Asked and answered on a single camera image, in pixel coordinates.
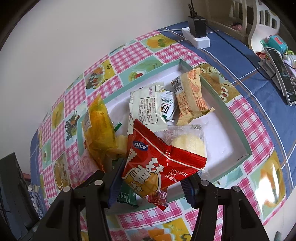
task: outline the black power adapter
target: black power adapter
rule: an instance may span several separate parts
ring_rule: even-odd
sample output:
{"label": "black power adapter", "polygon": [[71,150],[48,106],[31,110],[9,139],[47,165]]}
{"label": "black power adapter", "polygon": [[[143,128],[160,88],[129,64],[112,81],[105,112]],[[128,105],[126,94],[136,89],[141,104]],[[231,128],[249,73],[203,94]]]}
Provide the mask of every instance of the black power adapter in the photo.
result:
{"label": "black power adapter", "polygon": [[192,8],[190,9],[190,16],[188,17],[190,33],[194,38],[206,37],[207,36],[206,19],[197,15],[197,12],[193,8],[192,1],[191,1],[191,7]]}

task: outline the white power strip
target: white power strip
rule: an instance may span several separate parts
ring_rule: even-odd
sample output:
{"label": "white power strip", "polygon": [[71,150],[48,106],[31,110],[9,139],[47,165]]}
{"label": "white power strip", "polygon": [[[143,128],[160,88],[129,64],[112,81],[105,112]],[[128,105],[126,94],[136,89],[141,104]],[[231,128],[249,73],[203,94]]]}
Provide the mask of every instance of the white power strip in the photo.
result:
{"label": "white power strip", "polygon": [[183,36],[190,42],[192,45],[198,49],[208,48],[210,46],[209,37],[195,38],[188,28],[182,28]]}

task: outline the triangular red packet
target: triangular red packet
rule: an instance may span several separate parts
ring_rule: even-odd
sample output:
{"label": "triangular red packet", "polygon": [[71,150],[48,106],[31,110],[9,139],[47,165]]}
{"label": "triangular red packet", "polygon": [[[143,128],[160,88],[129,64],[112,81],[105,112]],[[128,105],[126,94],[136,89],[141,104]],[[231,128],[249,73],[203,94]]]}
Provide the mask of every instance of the triangular red packet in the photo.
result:
{"label": "triangular red packet", "polygon": [[206,158],[166,145],[139,120],[128,137],[124,181],[144,197],[164,189],[205,167]]}

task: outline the white cable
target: white cable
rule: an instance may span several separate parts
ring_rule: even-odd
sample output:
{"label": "white cable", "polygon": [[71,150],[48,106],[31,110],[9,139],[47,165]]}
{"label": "white cable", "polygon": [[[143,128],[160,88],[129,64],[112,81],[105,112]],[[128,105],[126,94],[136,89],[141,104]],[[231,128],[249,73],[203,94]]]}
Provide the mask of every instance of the white cable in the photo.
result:
{"label": "white cable", "polygon": [[181,28],[178,28],[178,29],[167,29],[167,30],[160,30],[159,32],[170,32],[170,31],[182,31]]}

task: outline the blue oval logo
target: blue oval logo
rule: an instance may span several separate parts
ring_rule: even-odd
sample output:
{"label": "blue oval logo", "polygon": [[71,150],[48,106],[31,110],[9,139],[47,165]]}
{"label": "blue oval logo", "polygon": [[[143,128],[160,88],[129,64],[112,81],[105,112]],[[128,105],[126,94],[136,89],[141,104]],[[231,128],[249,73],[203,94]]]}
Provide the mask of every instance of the blue oval logo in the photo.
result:
{"label": "blue oval logo", "polygon": [[140,141],[133,141],[133,146],[140,150],[144,150],[144,151],[148,150],[148,146],[146,146],[143,142],[140,142]]}

